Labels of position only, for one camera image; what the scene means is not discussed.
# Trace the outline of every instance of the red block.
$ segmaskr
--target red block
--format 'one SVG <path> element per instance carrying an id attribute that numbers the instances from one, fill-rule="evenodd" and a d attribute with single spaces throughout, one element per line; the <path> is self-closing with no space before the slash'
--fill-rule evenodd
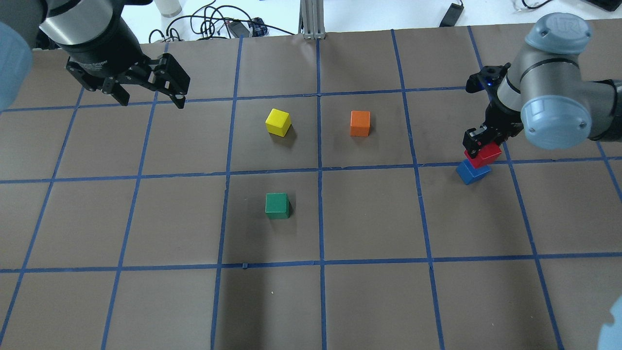
<path id="1" fill-rule="evenodd" d="M 469 157 L 468 152 L 466 150 L 465 150 L 465 156 L 468 159 L 468 161 L 471 162 L 471 165 L 475 169 L 478 169 L 478 168 L 489 165 L 492 162 L 496 161 L 497 158 L 501 156 L 501 148 L 499 148 L 499 146 L 496 143 L 492 142 L 484 146 L 480 150 L 480 152 L 477 154 L 477 157 L 475 157 L 475 159 L 471 159 L 471 157 Z"/>

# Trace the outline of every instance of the metal post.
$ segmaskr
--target metal post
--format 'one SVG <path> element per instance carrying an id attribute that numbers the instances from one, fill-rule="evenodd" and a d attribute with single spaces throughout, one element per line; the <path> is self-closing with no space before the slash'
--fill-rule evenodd
<path id="1" fill-rule="evenodd" d="M 300 0 L 298 29 L 305 39 L 324 39 L 324 0 Z"/>

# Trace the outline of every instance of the grid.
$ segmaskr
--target grid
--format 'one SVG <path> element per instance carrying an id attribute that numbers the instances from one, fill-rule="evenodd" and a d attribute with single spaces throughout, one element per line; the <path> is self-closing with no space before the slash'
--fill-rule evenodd
<path id="1" fill-rule="evenodd" d="M 468 27 L 468 33 L 473 45 L 473 51 L 478 61 L 478 65 L 482 67 L 482 61 L 480 58 L 480 54 L 478 51 L 478 46 L 473 35 L 473 31 L 471 27 Z M 121 276 L 121 272 L 129 272 L 129 271 L 158 271 L 158 270 L 215 270 L 216 278 L 215 278 L 215 289 L 214 289 L 214 300 L 213 300 L 213 315 L 211 321 L 211 348 L 215 348 L 216 344 L 216 324 L 218 320 L 218 304 L 220 299 L 220 281 L 221 274 L 223 270 L 226 269 L 242 269 L 242 263 L 223 263 L 223 247 L 225 245 L 225 228 L 226 228 L 226 218 L 227 218 L 227 208 L 228 208 L 228 199 L 229 199 L 229 189 L 230 189 L 230 180 L 235 176 L 244 176 L 250 174 L 275 174 L 275 173 L 317 173 L 317 194 L 318 194 L 318 244 L 319 244 L 319 259 L 318 260 L 304 260 L 304 261 L 288 261 L 288 262 L 266 262 L 266 263 L 249 263 L 248 268 L 274 268 L 274 267 L 301 267 L 301 266 L 313 266 L 318 265 L 320 267 L 320 305 L 321 305 L 321 330 L 322 330 L 322 349 L 328 348 L 327 342 L 327 301 L 326 301 L 326 277 L 325 277 L 325 267 L 329 265 L 361 265 L 361 264 L 408 264 L 408 263 L 416 263 L 416 264 L 427 264 L 429 266 L 429 280 L 431 286 L 431 295 L 432 295 L 432 303 L 434 307 L 434 316 L 435 316 L 435 325 L 437 330 L 437 336 L 439 341 L 439 348 L 445 349 L 445 340 L 443 336 L 443 322 L 440 312 L 439 306 L 439 296 L 437 293 L 437 282 L 435 277 L 435 263 L 442 262 L 490 262 L 490 261 L 512 261 L 512 260 L 531 260 L 536 264 L 537 274 L 539 277 L 539 281 L 541 284 L 542 292 L 544 294 L 544 299 L 546 303 L 547 312 L 549 314 L 550 323 L 552 325 L 553 333 L 555 336 L 555 341 L 557 343 L 557 347 L 559 349 L 564 348 L 564 344 L 562 343 L 562 337 L 560 335 L 560 331 L 557 326 L 554 309 L 552 307 L 552 303 L 549 297 L 549 292 L 547 289 L 547 283 L 544 278 L 544 273 L 541 267 L 541 260 L 547 259 L 563 259 L 563 258 L 610 258 L 610 257 L 622 257 L 622 252 L 594 252 L 594 253 L 552 253 L 552 254 L 539 254 L 534 237 L 531 232 L 531 226 L 529 223 L 529 218 L 527 216 L 527 210 L 525 203 L 523 201 L 523 197 L 521 194 L 521 188 L 519 186 L 519 182 L 514 171 L 515 164 L 535 164 L 535 163 L 584 163 L 584 162 L 603 162 L 607 168 L 607 171 L 610 175 L 611 181 L 615 187 L 615 190 L 618 195 L 618 199 L 622 201 L 622 191 L 620 189 L 620 185 L 618 184 L 618 180 L 615 176 L 614 170 L 611 167 L 610 161 L 620 161 L 622 157 L 619 156 L 607 156 L 605 150 L 603 149 L 600 143 L 597 143 L 598 150 L 601 154 L 601 157 L 592 157 L 592 158 L 565 158 L 565 159 L 527 159 L 527 160 L 512 160 L 510 155 L 510 150 L 507 145 L 504 145 L 504 153 L 506 155 L 506 160 L 497 161 L 494 164 L 496 165 L 506 165 L 509 168 L 509 172 L 511 174 L 511 178 L 514 184 L 514 189 L 516 191 L 516 198 L 520 206 L 522 218 L 524 220 L 524 225 L 526 227 L 527 236 L 529 239 L 529 243 L 531 246 L 531 254 L 529 255 L 493 255 L 493 256 L 469 256 L 469 257 L 434 257 L 432 247 L 430 244 L 430 237 L 428 233 L 427 226 L 427 217 L 425 211 L 425 201 L 424 195 L 422 193 L 422 184 L 420 182 L 420 174 L 419 170 L 427 167 L 455 167 L 459 163 L 458 162 L 444 162 L 444 163 L 420 163 L 417 160 L 417 153 L 415 151 L 414 137 L 413 131 L 411 128 L 411 117 L 409 113 L 409 103 L 407 100 L 407 93 L 410 92 L 427 92 L 427 91 L 450 91 L 450 90 L 463 90 L 464 87 L 455 86 L 455 87 L 430 87 L 430 88 L 406 88 L 406 84 L 404 82 L 404 72 L 402 71 L 402 60 L 400 56 L 400 51 L 398 49 L 398 43 L 396 39 L 396 33 L 391 31 L 392 38 L 392 46 L 394 48 L 395 60 L 397 63 L 397 69 L 400 79 L 400 89 L 389 89 L 389 90 L 366 90 L 366 91 L 355 91 L 355 92 L 322 92 L 321 91 L 321 79 L 322 69 L 320 68 L 320 49 L 322 46 L 321 41 L 316 41 L 316 69 L 317 69 L 317 92 L 313 94 L 292 94 L 292 95 L 269 95 L 269 96 L 253 96 L 253 97 L 239 97 L 238 96 L 238 81 L 240 75 L 240 65 L 241 58 L 243 54 L 243 41 L 244 39 L 239 40 L 238 51 L 236 57 L 236 73 L 234 80 L 234 88 L 233 88 L 233 97 L 231 98 L 196 98 L 190 99 L 187 101 L 188 104 L 191 103 L 202 103 L 202 102 L 220 102 L 220 101 L 228 101 L 232 103 L 231 109 L 231 121 L 229 127 L 228 134 L 228 147 L 227 147 L 227 158 L 226 158 L 226 170 L 217 171 L 212 173 L 175 173 L 175 174 L 142 174 L 143 165 L 145 162 L 147 145 L 149 142 L 149 135 L 151 132 L 152 121 L 154 119 L 154 112 L 158 105 L 170 105 L 169 101 L 159 101 L 157 93 L 154 95 L 154 99 L 152 102 L 135 102 L 130 103 L 130 105 L 150 105 L 151 112 L 149 114 L 149 121 L 147 123 L 146 132 L 144 135 L 144 142 L 142 145 L 142 153 L 140 158 L 140 163 L 138 167 L 138 172 L 135 176 L 97 176 L 97 177 L 57 177 L 58 169 L 60 167 L 60 163 L 65 152 L 65 147 L 67 145 L 67 141 L 69 139 L 70 133 L 72 131 L 73 122 L 75 121 L 77 112 L 81 108 L 96 108 L 96 107 L 107 107 L 107 106 L 115 106 L 114 104 L 105 104 L 105 105 L 81 105 L 81 99 L 83 96 L 83 90 L 80 91 L 77 102 L 73 106 L 50 106 L 50 107 L 35 107 L 35 108 L 15 108 L 12 110 L 8 110 L 5 113 L 11 113 L 15 111 L 36 111 L 36 110 L 73 110 L 71 120 L 69 122 L 67 132 L 64 137 L 63 145 L 60 150 L 60 154 L 58 155 L 58 159 L 54 168 L 54 172 L 51 178 L 46 179 L 15 179 L 15 180 L 0 180 L 0 184 L 27 184 L 27 183 L 49 183 L 45 199 L 40 211 L 40 214 L 37 219 L 37 223 L 35 226 L 34 233 L 30 240 L 30 244 L 27 249 L 27 253 L 21 268 L 2 268 L 0 269 L 1 274 L 16 274 L 18 275 L 16 287 L 12 294 L 11 302 L 8 307 L 8 311 L 4 322 L 2 324 L 2 330 L 0 331 L 0 344 L 2 343 L 7 326 L 11 320 L 11 313 L 13 311 L 14 305 L 16 303 L 17 296 L 20 291 L 21 282 L 25 274 L 28 273 L 60 273 L 60 272 L 115 272 L 114 277 L 114 285 L 113 290 L 108 306 L 108 314 L 106 317 L 104 336 L 101 341 L 101 348 L 106 348 L 106 342 L 108 340 L 108 332 L 110 328 L 111 318 L 114 312 L 114 305 L 116 299 L 116 293 L 119 285 L 119 279 Z M 343 166 L 343 167 L 325 167 L 322 163 L 322 98 L 328 96 L 339 96 L 339 95 L 366 95 L 366 94 L 382 94 L 382 93 L 395 93 L 401 94 L 403 101 L 404 114 L 406 116 L 405 122 L 407 126 L 407 136 L 409 140 L 410 153 L 412 157 L 412 163 L 409 164 L 385 164 L 385 165 L 372 165 L 372 166 Z M 232 171 L 231 170 L 231 153 L 233 147 L 233 135 L 234 135 L 234 121 L 236 117 L 236 104 L 238 101 L 243 100 L 259 100 L 259 99 L 275 99 L 275 98 L 297 98 L 297 97 L 315 97 L 317 101 L 317 154 L 318 154 L 318 166 L 317 168 L 294 168 L 294 169 L 270 169 L 270 170 L 251 170 L 251 171 Z M 367 169 L 412 169 L 414 172 L 414 179 L 416 184 L 416 194 L 417 200 L 419 203 L 420 210 L 420 218 L 422 221 L 424 242 L 425 242 L 425 257 L 421 258 L 376 258 L 376 259 L 346 259 L 346 260 L 327 260 L 325 258 L 324 252 L 324 219 L 323 219 L 323 174 L 324 172 L 333 172 L 333 171 L 355 171 L 355 170 L 367 170 Z M 124 265 L 124 256 L 126 247 L 128 244 L 128 237 L 130 233 L 130 228 L 132 226 L 132 219 L 134 216 L 134 208 L 136 206 L 137 197 L 139 194 L 139 188 L 141 185 L 141 181 L 143 179 L 157 179 L 157 178 L 168 178 L 168 177 L 210 177 L 210 176 L 220 176 L 225 178 L 225 192 L 224 192 L 224 200 L 223 200 L 223 213 L 221 218 L 221 227 L 220 227 L 220 242 L 218 247 L 218 262 L 214 264 L 193 264 L 193 265 L 153 265 L 153 266 L 126 266 Z M 67 268 L 28 268 L 28 262 L 30 259 L 30 254 L 32 252 L 33 246 L 35 244 L 35 240 L 37 238 L 37 234 L 39 231 L 39 227 L 41 225 L 41 221 L 44 217 L 44 212 L 46 210 L 46 206 L 50 197 L 50 193 L 52 192 L 52 188 L 54 184 L 60 182 L 85 182 L 85 181 L 119 181 L 119 180 L 133 180 L 135 181 L 133 197 L 130 205 L 130 210 L 127 219 L 126 230 L 123 238 L 122 248 L 119 254 L 118 264 L 116 266 L 100 266 L 100 267 L 67 267 Z"/>

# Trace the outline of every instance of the blue tape line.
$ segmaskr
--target blue tape line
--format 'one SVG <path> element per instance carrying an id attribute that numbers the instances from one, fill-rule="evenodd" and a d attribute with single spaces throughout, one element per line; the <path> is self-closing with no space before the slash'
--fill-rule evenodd
<path id="1" fill-rule="evenodd" d="M 346 259 L 326 260 L 324 265 L 372 265 L 379 263 L 427 263 L 428 258 L 385 258 L 385 259 Z"/>
<path id="2" fill-rule="evenodd" d="M 494 255 L 490 257 L 445 257 L 434 258 L 434 262 L 497 262 L 504 260 L 532 260 L 533 255 Z"/>
<path id="3" fill-rule="evenodd" d="M 622 157 L 606 157 L 607 160 L 622 160 Z M 542 163 L 570 163 L 570 162 L 591 162 L 602 161 L 603 158 L 565 158 L 565 159 L 527 159 L 512 160 L 513 164 L 542 164 Z M 507 164 L 508 161 L 495 161 L 493 164 Z M 430 167 L 454 167 L 460 162 L 444 163 L 423 163 L 417 164 L 419 168 Z M 342 170 L 367 170 L 367 169 L 401 169 L 412 168 L 412 164 L 385 164 L 385 165 L 363 165 L 363 166 L 328 166 L 322 167 L 322 171 L 342 171 Z M 267 170 L 243 170 L 232 171 L 232 176 L 252 175 L 252 174 L 275 174 L 275 173 L 312 173 L 317 172 L 317 168 L 292 168 L 292 169 L 267 169 Z M 150 174 L 141 175 L 142 179 L 162 179 L 168 177 L 204 177 L 204 176 L 224 176 L 226 172 L 216 171 L 213 173 L 177 173 L 177 174 Z M 29 184 L 38 182 L 72 182 L 72 181 L 111 181 L 111 180 L 135 180 L 137 175 L 127 176 L 94 176 L 94 177 L 59 177 L 52 179 L 23 179 L 23 180 L 0 180 L 0 184 Z"/>
<path id="4" fill-rule="evenodd" d="M 52 110 L 72 110 L 75 106 L 51 106 L 51 107 L 28 107 L 28 108 L 10 108 L 4 112 L 23 112 L 23 111 L 52 111 Z"/>
<path id="5" fill-rule="evenodd" d="M 538 257 L 540 259 L 618 258 L 622 257 L 622 252 L 540 254 Z"/>
<path id="6" fill-rule="evenodd" d="M 446 90 L 464 90 L 465 87 L 433 87 L 433 88 L 406 88 L 406 92 L 424 92 L 424 91 L 446 91 Z"/>
<path id="7" fill-rule="evenodd" d="M 82 181 L 113 181 L 113 180 L 136 180 L 138 176 L 92 176 L 92 177 L 63 177 L 54 179 L 54 182 L 82 182 Z"/>
<path id="8" fill-rule="evenodd" d="M 193 98 L 186 100 L 186 103 L 195 103 L 195 102 L 223 102 L 223 101 L 233 101 L 233 97 L 214 97 L 214 98 Z"/>
<path id="9" fill-rule="evenodd" d="M 513 164 L 540 164 L 540 163 L 576 163 L 602 161 L 603 158 L 562 158 L 562 159 L 527 159 L 512 160 Z"/>
<path id="10" fill-rule="evenodd" d="M 321 96 L 348 96 L 348 95 L 372 95 L 379 93 L 398 93 L 402 92 L 400 89 L 391 90 L 364 90 L 364 91 L 344 91 L 344 92 L 323 92 Z"/>
<path id="11" fill-rule="evenodd" d="M 153 102 L 129 102 L 128 106 L 146 106 L 146 105 L 152 105 L 152 104 L 153 104 Z M 120 106 L 121 105 L 118 104 L 118 103 L 100 103 L 98 105 L 82 105 L 82 106 L 80 106 L 80 109 L 83 109 L 83 108 L 120 107 Z"/>
<path id="12" fill-rule="evenodd" d="M 223 251 L 225 246 L 225 227 L 227 221 L 227 205 L 229 201 L 229 184 L 231 180 L 231 149 L 233 145 L 233 127 L 235 123 L 235 111 L 238 101 L 238 83 L 239 83 L 239 66 L 242 60 L 242 41 L 244 36 L 239 38 L 238 44 L 238 59 L 235 67 L 235 80 L 233 84 L 233 101 L 231 104 L 231 123 L 229 125 L 229 145 L 227 148 L 227 167 L 226 167 L 226 181 L 225 181 L 225 198 L 223 199 L 223 216 L 220 224 L 220 242 L 218 244 L 218 264 L 223 262 Z M 218 300 L 220 297 L 220 279 L 222 269 L 216 270 L 216 284 L 214 287 L 214 304 L 212 308 L 211 316 L 211 335 L 210 335 L 210 349 L 214 349 L 216 344 L 216 321 L 218 319 Z"/>
<path id="13" fill-rule="evenodd" d="M 322 199 L 322 102 L 320 91 L 322 89 L 322 65 L 320 63 L 320 40 L 315 40 L 315 72 L 317 75 L 317 206 L 318 206 L 318 229 L 320 244 L 320 262 L 324 261 L 324 205 Z M 322 320 L 322 350 L 327 349 L 326 332 L 326 269 L 320 266 L 320 310 Z"/>
<path id="14" fill-rule="evenodd" d="M 238 97 L 238 101 L 241 100 L 273 100 L 275 98 L 299 98 L 299 97 L 314 97 L 314 93 L 295 93 L 291 95 L 269 95 L 269 96 L 246 96 Z"/>
<path id="15" fill-rule="evenodd" d="M 280 174 L 280 173 L 314 173 L 317 168 L 271 169 L 232 171 L 231 175 Z"/>
<path id="16" fill-rule="evenodd" d="M 397 39 L 395 37 L 395 31 L 391 29 L 391 39 L 393 40 L 393 49 L 395 50 L 395 57 L 397 61 L 397 71 L 399 72 L 399 83 L 402 88 L 402 101 L 404 103 L 404 115 L 406 116 L 406 130 L 408 132 L 408 142 L 411 147 L 411 156 L 412 163 L 418 164 L 417 162 L 417 154 L 415 152 L 415 146 L 412 138 L 412 128 L 411 128 L 411 117 L 408 110 L 408 100 L 406 98 L 406 87 L 404 85 L 404 73 L 402 71 L 402 61 L 399 56 L 399 49 L 397 48 Z M 427 256 L 427 261 L 429 265 L 430 272 L 430 287 L 432 290 L 432 303 L 434 304 L 434 316 L 436 319 L 436 330 L 439 336 L 439 346 L 440 350 L 445 350 L 445 340 L 443 338 L 443 326 L 440 319 L 440 308 L 439 308 L 439 296 L 437 294 L 436 289 L 436 278 L 434 276 L 434 258 L 432 256 L 432 248 L 430 247 L 430 236 L 428 234 L 427 227 L 427 219 L 425 218 L 425 205 L 424 199 L 421 192 L 421 183 L 419 177 L 419 167 L 413 166 L 415 171 L 415 183 L 417 185 L 417 198 L 419 200 L 419 210 L 421 213 L 421 224 L 424 231 L 424 240 L 425 240 L 425 253 Z"/>
<path id="17" fill-rule="evenodd" d="M 116 267 L 45 267 L 27 268 L 26 273 L 50 273 L 50 272 L 112 272 Z"/>
<path id="18" fill-rule="evenodd" d="M 388 165 L 362 165 L 362 166 L 329 166 L 322 168 L 322 171 L 342 171 L 342 170 L 372 170 L 372 169 L 410 169 L 412 164 L 388 164 Z"/>
<path id="19" fill-rule="evenodd" d="M 516 191 L 516 197 L 518 198 L 518 204 L 521 207 L 522 219 L 525 223 L 525 230 L 527 231 L 527 237 L 529 239 L 529 244 L 531 245 L 531 252 L 535 256 L 536 270 L 538 272 L 538 278 L 540 279 L 540 285 L 542 287 L 542 293 L 544 294 L 544 301 L 546 303 L 547 311 L 549 312 L 549 318 L 551 322 L 551 326 L 553 328 L 553 333 L 555 334 L 555 341 L 557 342 L 557 347 L 560 350 L 563 350 L 564 344 L 562 343 L 562 337 L 559 333 L 559 329 L 557 327 L 557 320 L 555 319 L 555 313 L 553 312 L 553 306 L 550 302 L 549 290 L 546 285 L 546 281 L 544 280 L 544 272 L 542 272 L 542 265 L 540 264 L 540 259 L 538 256 L 538 251 L 536 249 L 536 242 L 534 241 L 533 233 L 531 232 L 531 225 L 529 223 L 529 218 L 527 217 L 527 210 L 525 208 L 525 203 L 522 199 L 521 188 L 518 185 L 518 179 L 516 178 L 516 173 L 514 172 L 514 166 L 512 162 L 512 157 L 509 153 L 508 146 L 503 143 L 504 152 L 506 154 L 506 158 L 508 159 L 509 172 L 512 176 L 512 182 L 514 184 L 514 190 Z"/>
<path id="20" fill-rule="evenodd" d="M 609 160 L 607 159 L 607 155 L 605 154 L 605 150 L 603 149 L 603 145 L 601 145 L 600 142 L 596 142 L 596 145 L 598 146 L 598 150 L 600 151 L 600 154 L 602 155 L 602 158 L 600 158 L 600 159 L 605 162 L 605 166 L 607 167 L 607 171 L 609 171 L 609 176 L 611 176 L 611 181 L 613 181 L 613 187 L 615 187 L 616 192 L 618 193 L 618 198 L 622 202 L 622 191 L 620 190 L 620 184 L 618 183 L 618 179 L 616 178 L 616 174 L 613 173 L 613 168 L 611 168 L 611 164 L 609 163 Z"/>
<path id="21" fill-rule="evenodd" d="M 58 169 L 60 168 L 60 161 L 62 160 L 63 154 L 65 153 L 65 148 L 67 147 L 67 141 L 69 140 L 69 134 L 72 131 L 73 122 L 75 121 L 76 115 L 78 113 L 78 107 L 80 106 L 80 101 L 82 100 L 83 94 L 84 94 L 84 88 L 81 88 L 80 93 L 78 94 L 78 100 L 76 101 L 76 104 L 73 106 L 72 118 L 69 121 L 69 125 L 67 126 L 67 132 L 65 133 L 65 138 L 63 139 L 63 145 L 60 147 L 60 152 L 58 153 L 58 158 L 56 160 L 56 165 L 54 166 L 54 172 L 52 173 L 50 185 L 48 186 L 47 192 L 45 193 L 43 204 L 41 205 L 41 211 L 39 212 L 39 217 L 37 218 L 35 229 L 32 233 L 32 237 L 30 238 L 28 249 L 26 250 L 24 262 L 22 263 L 22 268 L 19 272 L 19 276 L 17 277 L 17 283 L 15 285 L 15 289 L 13 290 L 13 296 L 11 297 L 9 308 L 6 311 L 4 322 L 2 323 L 2 329 L 0 329 L 0 346 L 2 346 L 2 341 L 4 340 L 4 334 L 6 333 L 6 328 L 9 326 L 9 320 L 11 319 L 11 313 L 13 312 L 13 307 L 15 307 L 15 301 L 17 300 L 17 294 L 19 293 L 19 288 L 22 285 L 22 279 L 24 278 L 24 274 L 26 272 L 26 266 L 28 266 L 28 261 L 30 260 L 32 248 L 35 245 L 37 234 L 39 234 L 39 228 L 41 227 L 41 221 L 43 220 L 45 208 L 47 207 L 47 203 L 50 199 L 50 193 L 52 193 L 52 187 L 54 186 L 53 180 L 56 178 L 56 175 L 58 174 Z"/>
<path id="22" fill-rule="evenodd" d="M 471 38 L 471 45 L 473 45 L 477 64 L 480 66 L 480 69 L 482 69 L 484 65 L 481 64 L 480 51 L 477 49 L 477 43 L 475 42 L 475 36 L 473 36 L 473 30 L 471 30 L 471 26 L 467 26 L 466 29 L 468 30 L 468 36 Z"/>
<path id="23" fill-rule="evenodd" d="M 0 180 L 0 184 L 36 184 L 52 182 L 52 179 Z"/>
<path id="24" fill-rule="evenodd" d="M 169 270 L 210 270 L 219 268 L 219 264 L 204 263 L 196 265 L 157 265 L 157 266 L 123 266 L 123 271 L 169 271 Z"/>
<path id="25" fill-rule="evenodd" d="M 417 164 L 418 168 L 433 168 L 437 166 L 458 166 L 461 162 L 446 162 L 446 163 L 425 163 L 425 164 Z"/>
<path id="26" fill-rule="evenodd" d="M 205 177 L 205 176 L 223 176 L 226 172 L 215 171 L 213 173 L 179 173 L 179 174 L 151 174 L 142 175 L 143 179 L 167 179 L 170 177 Z"/>
<path id="27" fill-rule="evenodd" d="M 535 259 L 585 259 L 585 258 L 621 258 L 622 252 L 595 252 L 595 253 L 555 253 L 534 255 L 491 255 L 474 257 L 436 257 L 434 262 L 497 262 L 512 260 Z M 380 258 L 380 259 L 344 259 L 344 260 L 303 260 L 289 262 L 248 263 L 248 268 L 276 268 L 296 266 L 325 266 L 325 265 L 373 265 L 395 263 L 428 263 L 428 258 Z M 208 263 L 194 265 L 146 265 L 123 266 L 122 271 L 167 271 L 167 270 L 215 270 L 218 268 L 243 268 L 243 263 Z M 47 267 L 26 268 L 24 273 L 57 273 L 57 272 L 112 272 L 117 267 Z M 0 274 L 20 273 L 20 268 L 3 268 Z"/>
<path id="28" fill-rule="evenodd" d="M 167 51 L 168 45 L 165 46 L 164 52 Z M 116 268 L 116 274 L 114 275 L 113 291 L 110 296 L 110 304 L 108 305 L 108 314 L 106 315 L 106 324 L 104 325 L 104 334 L 101 339 L 101 350 L 106 349 L 106 343 L 108 342 L 108 332 L 110 331 L 110 321 L 112 319 L 114 302 L 116 300 L 116 293 L 119 288 L 119 279 L 121 278 L 121 271 L 123 270 L 123 260 L 125 258 L 125 251 L 128 246 L 129 232 L 132 227 L 132 219 L 134 218 L 134 209 L 136 208 L 136 199 L 138 198 L 138 192 L 141 186 L 142 169 L 145 164 L 145 156 L 147 154 L 147 145 L 149 143 L 149 135 L 151 134 L 151 124 L 154 119 L 154 113 L 156 111 L 158 92 L 154 93 L 154 99 L 151 102 L 151 111 L 149 112 L 149 120 L 147 122 L 147 128 L 145 131 L 145 138 L 142 142 L 141 161 L 138 165 L 138 174 L 136 176 L 136 185 L 134 186 L 134 194 L 132 195 L 132 202 L 129 206 L 128 222 L 125 228 L 125 234 L 123 236 L 123 244 L 121 245 L 121 252 L 119 253 L 119 262 Z"/>

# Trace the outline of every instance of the ur logo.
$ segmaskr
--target ur logo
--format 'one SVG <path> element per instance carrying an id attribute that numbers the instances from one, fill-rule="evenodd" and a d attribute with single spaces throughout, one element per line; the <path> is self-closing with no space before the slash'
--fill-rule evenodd
<path id="1" fill-rule="evenodd" d="M 578 18 L 556 18 L 557 30 L 562 33 L 576 33 L 580 34 L 580 19 Z"/>

